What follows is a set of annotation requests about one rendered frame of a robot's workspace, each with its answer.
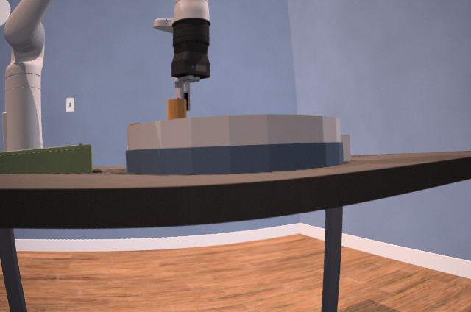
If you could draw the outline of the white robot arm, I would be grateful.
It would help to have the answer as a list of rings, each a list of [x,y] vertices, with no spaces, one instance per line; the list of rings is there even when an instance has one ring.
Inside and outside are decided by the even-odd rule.
[[[12,46],[5,72],[4,152],[43,148],[40,78],[45,31],[41,20],[52,2],[21,0],[4,27],[4,37]]]

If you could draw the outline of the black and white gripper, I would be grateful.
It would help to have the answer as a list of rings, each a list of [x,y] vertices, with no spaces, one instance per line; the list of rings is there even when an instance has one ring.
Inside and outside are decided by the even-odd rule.
[[[190,111],[190,83],[210,77],[209,26],[206,0],[179,0],[174,18],[154,21],[154,29],[173,34],[171,76],[176,77],[173,79],[175,99],[186,99],[187,111]]]

